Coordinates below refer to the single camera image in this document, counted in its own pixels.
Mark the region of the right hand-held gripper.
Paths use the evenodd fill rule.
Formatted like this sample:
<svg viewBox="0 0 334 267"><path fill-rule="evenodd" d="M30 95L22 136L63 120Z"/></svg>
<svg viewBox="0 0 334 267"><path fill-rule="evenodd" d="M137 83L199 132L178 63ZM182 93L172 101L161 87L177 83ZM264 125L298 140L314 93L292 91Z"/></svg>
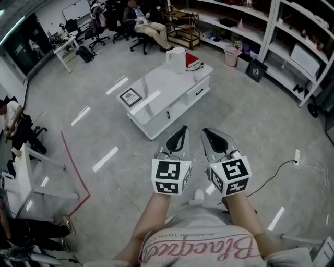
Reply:
<svg viewBox="0 0 334 267"><path fill-rule="evenodd" d="M213 160L212 150L215 153L230 153L226 159L209 165L209 180L222 196L245 191L252 177L252 171L247 157L236 150L234 139L222 131L204 128L201 131L201 140L208 161Z"/></svg>

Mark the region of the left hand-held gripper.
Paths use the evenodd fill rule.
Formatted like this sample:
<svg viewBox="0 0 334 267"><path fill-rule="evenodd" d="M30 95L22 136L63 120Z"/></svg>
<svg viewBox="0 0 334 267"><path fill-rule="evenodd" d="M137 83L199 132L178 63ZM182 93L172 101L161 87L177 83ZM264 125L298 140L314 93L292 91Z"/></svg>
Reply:
<svg viewBox="0 0 334 267"><path fill-rule="evenodd" d="M182 126L159 143L151 168L154 191L164 195L181 195L191 172L190 129Z"/></svg>

